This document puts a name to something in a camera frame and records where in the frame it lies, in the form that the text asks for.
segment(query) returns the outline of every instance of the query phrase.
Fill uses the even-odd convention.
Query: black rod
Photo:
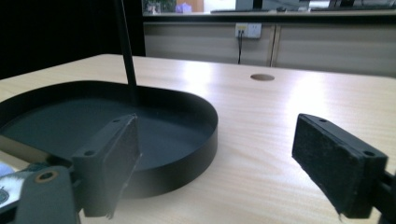
[[[131,44],[129,42],[128,27],[125,19],[125,11],[122,0],[114,0],[116,8],[117,25],[119,27],[120,45],[125,64],[128,87],[133,105],[138,105],[137,85],[134,75],[134,61],[132,59]]]

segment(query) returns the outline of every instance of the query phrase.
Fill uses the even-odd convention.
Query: light wood tabletop
[[[376,223],[339,217],[291,157],[299,113],[325,118],[389,156],[396,171],[396,79],[134,57],[137,84],[186,91],[219,114],[212,164],[181,189],[121,200],[112,220],[82,223]],[[255,80],[264,74],[272,80]],[[74,80],[126,83],[120,55],[99,55],[0,80],[0,101]],[[24,162],[0,154],[21,169]]]

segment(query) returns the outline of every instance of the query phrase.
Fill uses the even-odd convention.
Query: wall outlet
[[[235,37],[248,37],[248,24],[247,23],[237,23],[235,25]]]
[[[247,25],[247,38],[260,38],[262,36],[261,23],[249,23]]]

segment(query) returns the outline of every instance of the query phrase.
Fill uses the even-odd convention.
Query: black metal tray
[[[195,95],[126,84],[77,81],[28,91],[0,104],[0,148],[24,160],[65,163],[114,118],[136,114],[143,153],[124,195],[147,197],[182,187],[217,150],[218,115]]]

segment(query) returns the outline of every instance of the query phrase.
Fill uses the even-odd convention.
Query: desk surface
[[[188,91],[219,113],[218,153],[187,186],[122,200],[114,219],[83,223],[341,223],[291,157],[299,113],[323,117],[389,156],[396,171],[396,79],[134,57],[138,85]],[[257,81],[252,74],[275,79]],[[72,80],[126,82],[121,56],[100,55],[0,80],[0,101]],[[24,163],[4,153],[0,161]],[[347,219],[342,223],[376,223]]]

